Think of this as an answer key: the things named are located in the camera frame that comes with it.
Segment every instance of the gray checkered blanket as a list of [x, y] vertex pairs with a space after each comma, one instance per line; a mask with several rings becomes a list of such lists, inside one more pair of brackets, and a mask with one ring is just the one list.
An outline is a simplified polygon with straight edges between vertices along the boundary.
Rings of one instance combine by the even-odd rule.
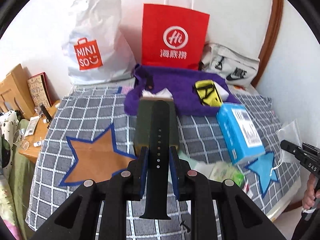
[[[93, 140], [106, 127], [114, 123], [116, 145], [121, 151], [134, 154], [133, 137], [135, 116], [124, 113], [124, 94], [117, 93], [118, 88], [90, 88], [75, 90], [63, 98], [52, 120], [40, 156], [36, 162], [36, 171], [30, 193], [30, 204], [26, 222], [37, 230], [44, 221], [72, 194], [76, 186], [59, 187], [59, 182], [74, 162], [66, 136]], [[279, 140], [276, 131], [281, 124], [272, 110], [272, 101], [259, 95], [240, 95], [236, 97], [249, 111], [266, 151], [275, 153], [279, 160]], [[224, 160], [230, 162], [224, 138], [215, 117], [179, 116], [181, 149], [191, 158], [214, 163]], [[286, 194], [300, 176], [296, 163], [283, 163], [277, 175], [279, 183], [272, 182], [268, 193], [261, 197], [257, 175], [238, 165], [249, 182], [253, 193], [252, 200], [264, 212], [268, 213]], [[140, 202], [127, 203], [127, 238], [136, 240], [157, 239], [176, 240], [190, 239], [185, 225], [191, 226], [186, 202], [175, 200], [172, 186], [168, 187], [167, 212], [172, 220], [141, 220], [145, 198]], [[219, 237], [220, 227], [217, 223]]]

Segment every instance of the miniso bag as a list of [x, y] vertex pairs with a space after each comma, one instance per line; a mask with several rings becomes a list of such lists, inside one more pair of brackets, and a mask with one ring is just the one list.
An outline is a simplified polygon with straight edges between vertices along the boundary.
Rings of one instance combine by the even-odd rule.
[[121, 0], [77, 0], [73, 26], [62, 51], [74, 85], [92, 85], [131, 77], [136, 64], [119, 30]]
[[210, 47], [209, 54], [202, 58], [205, 72], [218, 74], [230, 85], [248, 87], [251, 84], [259, 69], [259, 59], [245, 57], [216, 43]]

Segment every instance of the book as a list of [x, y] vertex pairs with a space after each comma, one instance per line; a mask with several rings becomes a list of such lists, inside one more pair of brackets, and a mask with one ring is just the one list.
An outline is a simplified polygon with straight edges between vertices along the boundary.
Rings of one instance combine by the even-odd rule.
[[52, 106], [45, 72], [29, 78], [28, 86], [35, 106], [39, 106], [41, 103], [43, 103], [46, 108]]

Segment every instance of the printed label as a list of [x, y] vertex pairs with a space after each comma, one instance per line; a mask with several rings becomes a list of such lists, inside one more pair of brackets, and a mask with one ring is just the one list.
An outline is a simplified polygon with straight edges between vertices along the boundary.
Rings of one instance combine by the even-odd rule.
[[243, 134], [244, 140], [248, 147], [262, 146], [260, 136], [251, 121], [248, 112], [244, 109], [232, 109], [240, 130]]
[[236, 160], [236, 159], [238, 158], [235, 149], [232, 149], [232, 155], [233, 155], [233, 159], [234, 159], [234, 160]]
[[87, 38], [81, 38], [74, 48], [80, 70], [98, 68], [103, 65], [96, 40], [88, 41]]
[[187, 52], [180, 50], [161, 49], [160, 57], [187, 59]]

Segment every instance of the yellow object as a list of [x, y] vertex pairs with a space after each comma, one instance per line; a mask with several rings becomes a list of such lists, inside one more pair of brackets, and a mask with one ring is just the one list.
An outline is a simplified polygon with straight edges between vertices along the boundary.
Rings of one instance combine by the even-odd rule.
[[194, 89], [204, 106], [220, 107], [222, 105], [222, 100], [212, 80], [197, 81]]

